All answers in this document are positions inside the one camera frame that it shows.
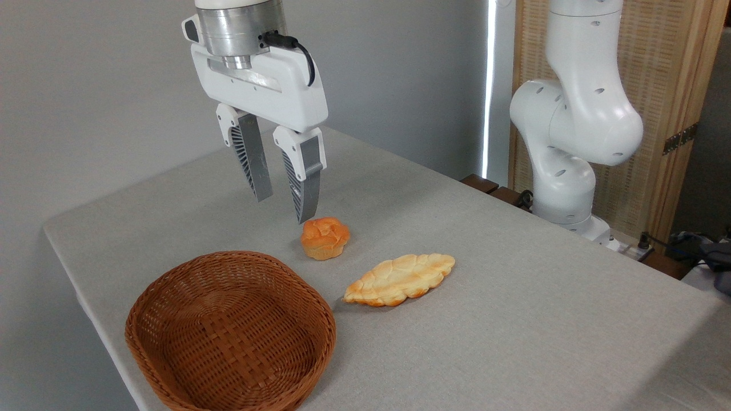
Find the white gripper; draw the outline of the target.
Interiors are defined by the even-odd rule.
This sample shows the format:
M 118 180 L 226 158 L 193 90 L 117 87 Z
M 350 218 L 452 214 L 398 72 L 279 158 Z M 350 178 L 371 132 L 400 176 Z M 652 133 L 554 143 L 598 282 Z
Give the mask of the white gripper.
M 314 127 L 327 119 L 328 109 L 320 78 L 308 84 L 306 56 L 272 47 L 253 55 L 251 68 L 230 69 L 203 45 L 193 43 L 191 57 L 206 94 L 222 102 L 216 115 L 224 143 L 234 149 L 256 200 L 272 195 L 257 115 L 284 126 L 272 137 L 282 151 L 297 220 L 303 224 L 313 218 L 320 174 L 327 167 L 322 131 Z

